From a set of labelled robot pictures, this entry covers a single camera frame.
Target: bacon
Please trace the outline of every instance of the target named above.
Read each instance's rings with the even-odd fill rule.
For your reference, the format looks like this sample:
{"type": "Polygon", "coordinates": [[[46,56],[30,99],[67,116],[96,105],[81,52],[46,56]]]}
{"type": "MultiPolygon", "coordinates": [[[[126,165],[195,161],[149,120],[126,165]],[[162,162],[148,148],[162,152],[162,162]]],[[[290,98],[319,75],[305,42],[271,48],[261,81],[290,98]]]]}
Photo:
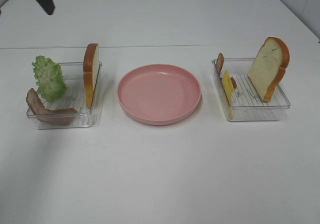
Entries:
{"type": "MultiPolygon", "coordinates": [[[[34,115],[77,113],[77,110],[75,110],[74,108],[58,109],[58,110],[46,109],[44,104],[41,102],[37,92],[33,88],[31,88],[28,91],[25,100],[34,115]]],[[[66,117],[38,117],[37,119],[41,122],[50,123],[53,125],[67,126],[74,120],[74,118],[75,118],[74,116],[66,116],[66,117]]]]}

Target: toast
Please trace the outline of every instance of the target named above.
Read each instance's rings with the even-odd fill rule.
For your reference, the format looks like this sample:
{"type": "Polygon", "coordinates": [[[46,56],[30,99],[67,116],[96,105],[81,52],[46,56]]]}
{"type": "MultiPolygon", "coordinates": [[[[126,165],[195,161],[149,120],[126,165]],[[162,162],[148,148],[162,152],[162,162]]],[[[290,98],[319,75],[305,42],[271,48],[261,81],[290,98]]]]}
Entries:
{"type": "Polygon", "coordinates": [[[87,108],[92,106],[98,71],[99,44],[91,43],[87,46],[83,59],[83,84],[87,108]]]}
{"type": "Polygon", "coordinates": [[[286,44],[277,37],[268,37],[248,72],[248,77],[264,102],[269,102],[275,88],[285,75],[290,54],[286,44]]]}

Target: pink plate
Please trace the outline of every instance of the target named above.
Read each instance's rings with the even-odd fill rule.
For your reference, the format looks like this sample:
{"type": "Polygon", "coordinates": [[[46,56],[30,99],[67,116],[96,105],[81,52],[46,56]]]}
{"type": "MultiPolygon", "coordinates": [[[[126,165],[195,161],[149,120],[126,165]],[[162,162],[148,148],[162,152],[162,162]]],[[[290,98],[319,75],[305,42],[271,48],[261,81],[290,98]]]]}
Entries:
{"type": "Polygon", "coordinates": [[[196,109],[201,87],[196,77],[181,67],[152,64],[126,74],[118,85],[117,97],[124,112],[134,120],[168,125],[196,109]]]}

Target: yellow cheese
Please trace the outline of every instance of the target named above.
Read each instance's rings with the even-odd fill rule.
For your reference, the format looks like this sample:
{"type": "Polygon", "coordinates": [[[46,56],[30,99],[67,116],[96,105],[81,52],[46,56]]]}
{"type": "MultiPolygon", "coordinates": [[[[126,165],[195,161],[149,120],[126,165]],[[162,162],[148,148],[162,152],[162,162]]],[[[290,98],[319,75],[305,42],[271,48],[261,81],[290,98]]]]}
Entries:
{"type": "Polygon", "coordinates": [[[229,104],[231,105],[232,102],[232,93],[235,91],[234,85],[232,84],[229,71],[225,71],[223,78],[222,78],[222,85],[225,91],[226,97],[228,98],[229,104]]]}

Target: clear plastic tray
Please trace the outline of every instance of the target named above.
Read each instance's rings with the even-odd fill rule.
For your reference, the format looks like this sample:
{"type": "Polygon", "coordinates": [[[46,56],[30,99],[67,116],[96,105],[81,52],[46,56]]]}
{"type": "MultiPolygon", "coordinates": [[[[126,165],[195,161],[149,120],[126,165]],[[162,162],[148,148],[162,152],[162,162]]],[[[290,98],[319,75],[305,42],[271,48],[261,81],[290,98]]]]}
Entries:
{"type": "Polygon", "coordinates": [[[68,109],[74,108],[77,113],[65,113],[65,114],[33,114],[32,110],[28,108],[26,112],[27,118],[38,122],[38,129],[62,129],[62,128],[85,128],[92,127],[97,123],[101,116],[102,99],[99,97],[101,87],[101,66],[99,63],[99,71],[95,84],[93,100],[91,108],[86,106],[86,94],[84,88],[84,76],[83,76],[83,63],[82,62],[63,62],[60,63],[63,79],[68,87],[65,94],[53,101],[47,102],[39,94],[44,107],[49,110],[68,109]],[[46,119],[62,119],[73,118],[69,125],[56,125],[47,123],[46,119]]]}
{"type": "Polygon", "coordinates": [[[215,87],[228,121],[277,121],[290,108],[291,104],[279,85],[275,88],[271,101],[261,101],[247,76],[254,60],[254,58],[226,58],[220,75],[216,67],[217,59],[212,61],[215,87]],[[231,103],[222,85],[222,77],[226,70],[237,84],[231,103]]]}

